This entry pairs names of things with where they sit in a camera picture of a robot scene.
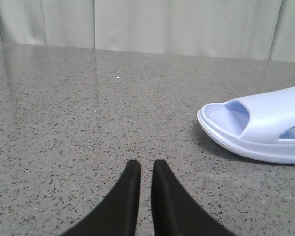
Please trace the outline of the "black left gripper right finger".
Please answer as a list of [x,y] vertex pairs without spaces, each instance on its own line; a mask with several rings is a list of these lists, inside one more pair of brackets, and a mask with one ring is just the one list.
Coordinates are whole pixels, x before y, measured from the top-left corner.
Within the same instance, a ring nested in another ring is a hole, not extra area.
[[153,165],[151,209],[156,236],[233,236],[188,194],[165,160]]

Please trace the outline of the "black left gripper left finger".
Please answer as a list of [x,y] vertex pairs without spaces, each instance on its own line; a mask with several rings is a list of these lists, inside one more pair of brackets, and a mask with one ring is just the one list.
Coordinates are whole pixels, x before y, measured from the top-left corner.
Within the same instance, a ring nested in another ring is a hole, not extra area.
[[64,236],[134,236],[139,210],[141,166],[129,160],[102,202]]

